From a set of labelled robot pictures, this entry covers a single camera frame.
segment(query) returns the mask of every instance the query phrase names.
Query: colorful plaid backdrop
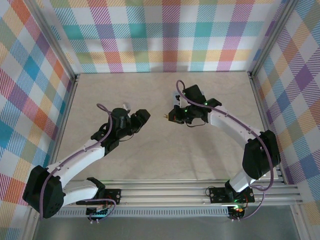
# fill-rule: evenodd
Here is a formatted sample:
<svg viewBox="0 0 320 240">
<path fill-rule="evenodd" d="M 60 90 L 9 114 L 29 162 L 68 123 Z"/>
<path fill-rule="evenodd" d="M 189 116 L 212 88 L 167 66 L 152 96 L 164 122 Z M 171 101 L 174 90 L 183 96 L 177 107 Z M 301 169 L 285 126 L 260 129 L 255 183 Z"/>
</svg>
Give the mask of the colorful plaid backdrop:
<svg viewBox="0 0 320 240">
<path fill-rule="evenodd" d="M 253 61 L 250 64 L 250 67 L 247 69 L 248 72 L 252 72 L 254 67 L 255 67 L 255 65 L 257 64 L 258 59 L 259 59 L 263 49 L 265 48 L 265 46 L 267 44 L 267 41 L 270 38 L 271 33 L 274 31 L 274 28 L 277 25 L 277 21 L 278 21 L 279 17 L 281 16 L 281 14 L 283 12 L 283 9 L 284 9 L 284 7 L 285 7 L 287 2 L 288 2 L 288 0 L 281 0 L 281 3 L 279 5 L 279 7 L 277 8 L 277 10 L 276 10 L 276 12 L 275 12 L 275 14 L 273 16 L 273 19 L 272 19 L 267 31 L 264 33 L 263 39 L 262 39 L 262 41 L 261 41 L 261 43 L 259 45 L 258 50 L 256 51 L 256 53 L 254 55 Z"/>
<path fill-rule="evenodd" d="M 300 0 L 256 79 L 285 173 L 320 235 L 320 0 Z"/>
<path fill-rule="evenodd" d="M 281 0 L 37 2 L 76 72 L 122 73 L 244 71 Z"/>
<path fill-rule="evenodd" d="M 18 238 L 30 170 L 46 165 L 71 81 L 22 0 L 0 0 L 0 239 Z"/>
</svg>

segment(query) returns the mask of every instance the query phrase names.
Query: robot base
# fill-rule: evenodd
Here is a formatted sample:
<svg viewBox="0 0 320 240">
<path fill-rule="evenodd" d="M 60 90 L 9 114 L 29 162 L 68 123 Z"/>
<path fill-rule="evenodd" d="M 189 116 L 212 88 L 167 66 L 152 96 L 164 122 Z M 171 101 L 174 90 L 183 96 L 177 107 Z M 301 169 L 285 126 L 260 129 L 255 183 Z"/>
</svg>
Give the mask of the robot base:
<svg viewBox="0 0 320 240">
<path fill-rule="evenodd" d="M 212 204 L 227 204 L 227 203 L 237 203 L 237 204 L 246 204 L 254 203 L 255 196 L 252 188 L 247 187 L 242 192 L 237 192 L 234 196 L 230 197 L 230 194 L 227 193 L 226 187 L 210 187 L 208 189 L 208 196 L 210 197 L 210 202 Z"/>
</svg>

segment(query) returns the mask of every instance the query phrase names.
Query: gray metal base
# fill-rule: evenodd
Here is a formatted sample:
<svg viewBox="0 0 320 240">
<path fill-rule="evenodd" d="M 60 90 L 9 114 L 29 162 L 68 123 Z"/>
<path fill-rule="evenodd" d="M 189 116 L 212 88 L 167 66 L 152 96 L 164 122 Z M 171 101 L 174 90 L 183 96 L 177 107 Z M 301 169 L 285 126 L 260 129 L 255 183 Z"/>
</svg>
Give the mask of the gray metal base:
<svg viewBox="0 0 320 240">
<path fill-rule="evenodd" d="M 117 207 L 110 218 L 227 217 L 228 207 Z M 63 207 L 53 218 L 86 218 L 86 207 Z"/>
<path fill-rule="evenodd" d="M 117 206 L 127 207 L 209 207 L 209 206 L 235 206 L 236 202 L 210 203 L 205 190 L 209 186 L 224 187 L 226 180 L 101 180 L 106 188 L 121 189 L 121 201 Z M 268 180 L 258 180 L 257 185 L 266 187 Z M 254 189 L 256 206 L 262 200 L 262 192 Z M 302 202 L 296 185 L 285 185 L 282 178 L 275 179 L 273 186 L 266 192 L 263 205 L 294 205 Z"/>
<path fill-rule="evenodd" d="M 263 206 L 252 218 L 52 217 L 38 224 L 34 240 L 298 240 L 290 206 Z"/>
</svg>

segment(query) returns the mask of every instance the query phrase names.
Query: black joint housing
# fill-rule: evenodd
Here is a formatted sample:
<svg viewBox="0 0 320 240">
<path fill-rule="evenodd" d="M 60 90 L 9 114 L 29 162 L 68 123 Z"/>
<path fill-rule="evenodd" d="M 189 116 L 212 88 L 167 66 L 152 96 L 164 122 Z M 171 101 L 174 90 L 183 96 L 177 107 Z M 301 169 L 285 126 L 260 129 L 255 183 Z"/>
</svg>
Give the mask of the black joint housing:
<svg viewBox="0 0 320 240">
<path fill-rule="evenodd" d="M 245 188 L 242 192 L 236 192 L 230 185 L 230 181 L 225 183 L 225 187 L 209 187 L 210 203 L 254 203 L 255 197 L 250 187 Z"/>
<path fill-rule="evenodd" d="M 23 200 L 25 200 L 37 212 L 40 212 L 40 192 L 41 188 L 49 176 L 47 168 L 38 165 L 30 172 L 28 182 L 26 184 Z M 43 195 L 43 217 L 51 218 L 55 215 L 64 204 L 65 193 L 59 176 L 51 176 L 47 182 Z"/>
<path fill-rule="evenodd" d="M 129 112 L 124 108 L 115 108 L 111 112 L 111 117 L 111 132 L 101 142 L 101 146 L 104 147 L 105 156 L 119 146 L 120 139 L 138 133 L 150 118 L 150 114 L 145 109 L 139 109 L 129 116 Z M 91 140 L 100 141 L 108 133 L 109 128 L 110 122 L 103 124 L 99 128 L 99 131 L 91 136 Z"/>
<path fill-rule="evenodd" d="M 266 145 L 272 160 L 272 168 L 281 162 L 276 135 L 267 130 L 259 136 Z M 252 179 L 258 180 L 267 172 L 272 171 L 267 154 L 257 138 L 250 139 L 244 147 L 242 167 Z"/>
<path fill-rule="evenodd" d="M 191 124 L 193 119 L 202 119 L 205 123 L 208 123 L 208 113 L 212 111 L 209 107 L 215 108 L 222 105 L 221 102 L 214 98 L 206 100 L 206 97 L 202 94 L 198 85 L 185 88 L 182 93 L 187 99 L 208 107 L 191 104 L 180 108 L 180 106 L 175 105 L 168 114 L 168 120 L 170 122 L 177 124 Z"/>
</svg>

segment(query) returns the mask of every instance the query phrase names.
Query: mounting plate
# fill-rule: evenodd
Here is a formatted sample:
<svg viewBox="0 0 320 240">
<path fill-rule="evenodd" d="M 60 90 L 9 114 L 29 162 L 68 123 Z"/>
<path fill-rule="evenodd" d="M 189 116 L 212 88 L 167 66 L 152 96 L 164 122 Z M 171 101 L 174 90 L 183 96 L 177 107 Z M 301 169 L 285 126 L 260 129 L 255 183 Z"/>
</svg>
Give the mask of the mounting plate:
<svg viewBox="0 0 320 240">
<path fill-rule="evenodd" d="M 121 199 L 121 189 L 104 189 L 103 190 L 103 198 L 104 199 L 112 199 L 115 200 L 116 204 L 120 203 Z M 76 205 L 105 205 L 106 201 L 77 201 Z"/>
<path fill-rule="evenodd" d="M 247 187 L 245 190 L 240 192 L 238 196 L 235 198 L 236 199 L 235 201 L 230 201 L 228 195 L 226 194 L 225 187 L 210 187 L 208 190 L 209 190 L 208 192 L 210 196 L 210 203 L 212 204 L 218 204 L 218 203 L 245 204 L 247 201 L 248 203 L 255 202 L 254 192 L 253 192 L 253 189 L 250 187 Z"/>
</svg>

